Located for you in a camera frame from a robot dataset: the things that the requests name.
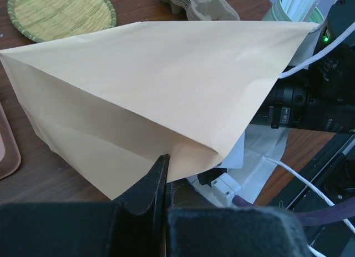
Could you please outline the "brown paper bag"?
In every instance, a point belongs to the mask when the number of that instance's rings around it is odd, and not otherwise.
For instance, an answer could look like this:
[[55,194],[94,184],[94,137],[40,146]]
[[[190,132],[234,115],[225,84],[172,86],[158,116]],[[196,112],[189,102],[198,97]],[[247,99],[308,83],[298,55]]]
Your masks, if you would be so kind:
[[[108,201],[169,156],[166,185],[225,161],[308,22],[136,22],[1,50],[37,136]],[[168,205],[165,193],[164,252]]]

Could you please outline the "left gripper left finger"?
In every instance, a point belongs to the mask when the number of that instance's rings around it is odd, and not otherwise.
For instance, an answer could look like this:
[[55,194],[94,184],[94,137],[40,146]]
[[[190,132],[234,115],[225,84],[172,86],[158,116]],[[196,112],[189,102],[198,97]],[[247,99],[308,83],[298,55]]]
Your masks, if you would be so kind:
[[107,202],[1,206],[2,256],[163,256],[169,156]]

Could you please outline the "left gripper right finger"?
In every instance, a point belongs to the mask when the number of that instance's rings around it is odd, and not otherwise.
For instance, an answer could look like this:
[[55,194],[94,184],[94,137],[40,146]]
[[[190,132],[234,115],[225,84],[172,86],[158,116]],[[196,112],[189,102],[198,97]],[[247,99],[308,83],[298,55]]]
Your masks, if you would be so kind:
[[310,256],[301,223],[278,208],[168,211],[168,256]]

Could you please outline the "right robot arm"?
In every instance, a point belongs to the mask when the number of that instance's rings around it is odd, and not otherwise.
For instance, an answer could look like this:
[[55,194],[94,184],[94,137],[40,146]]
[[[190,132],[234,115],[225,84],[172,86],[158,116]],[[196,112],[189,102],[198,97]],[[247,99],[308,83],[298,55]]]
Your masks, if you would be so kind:
[[308,69],[279,79],[251,124],[354,134],[354,33]]

